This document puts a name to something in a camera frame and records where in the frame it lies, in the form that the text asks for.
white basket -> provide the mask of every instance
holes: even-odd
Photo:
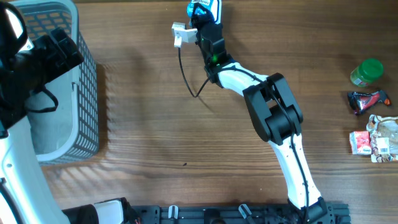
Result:
[[[97,74],[95,61],[79,32],[76,6],[70,0],[12,3],[24,14],[32,40],[61,27],[85,58],[79,67],[46,84],[59,101],[56,112],[28,114],[37,160],[43,166],[90,158],[98,152]],[[27,105],[38,109],[53,102],[39,93]]]

blue and white package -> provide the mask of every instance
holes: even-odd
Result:
[[[189,18],[192,17],[193,5],[197,2],[213,14],[216,24],[221,22],[221,0],[191,0],[187,6],[187,14]],[[195,11],[196,15],[203,15],[205,13],[200,8],[197,8]]]

snack package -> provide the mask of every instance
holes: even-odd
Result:
[[[376,103],[384,103],[387,106],[391,105],[391,101],[387,94],[383,90],[379,90],[375,93],[347,93],[350,107],[354,110],[355,115],[364,114],[365,111]]]
[[[366,155],[372,154],[371,140],[368,131],[354,131],[349,134],[349,143],[353,155]]]
[[[370,133],[372,162],[398,160],[398,117],[371,115],[366,129]]]

green container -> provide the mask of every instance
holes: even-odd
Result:
[[[366,59],[351,72],[351,82],[359,87],[366,87],[383,75],[383,64],[374,58]]]

green lid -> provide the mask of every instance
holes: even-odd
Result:
[[[383,74],[383,64],[374,58],[366,59],[359,66],[359,73],[369,81],[377,80]]]

